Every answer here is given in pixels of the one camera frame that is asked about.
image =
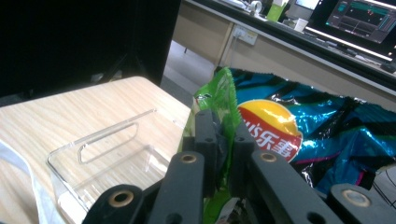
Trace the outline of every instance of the transparent acrylic box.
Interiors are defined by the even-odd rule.
[[[182,129],[157,109],[144,112],[51,152],[48,165],[59,209],[81,223],[107,189],[146,189],[161,180],[177,152]]]

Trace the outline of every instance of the white cable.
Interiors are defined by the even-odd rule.
[[[24,171],[32,179],[33,193],[35,194],[35,203],[37,205],[38,219],[41,224],[58,224],[64,223],[64,220],[56,210],[55,205],[48,193],[38,183],[37,178],[32,172],[32,169],[26,159],[12,147],[0,140],[0,159],[3,159],[10,164],[18,167]]]

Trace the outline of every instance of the monitor screen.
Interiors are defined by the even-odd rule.
[[[319,0],[306,30],[391,61],[396,55],[395,26],[395,1]]]
[[[314,10],[319,0],[296,0],[295,5]]]

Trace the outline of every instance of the yellow circular logo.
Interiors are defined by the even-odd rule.
[[[238,106],[251,135],[261,149],[273,150],[291,161],[298,153],[303,134],[295,116],[276,102],[252,100]]]

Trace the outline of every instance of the light wood tabletop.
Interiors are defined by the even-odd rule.
[[[160,108],[178,129],[158,132],[172,138],[177,152],[190,109],[143,77],[0,108],[0,139],[28,161],[38,181],[56,202],[47,158],[51,151],[115,123]],[[0,222],[38,223],[35,197],[28,175],[0,160]]]

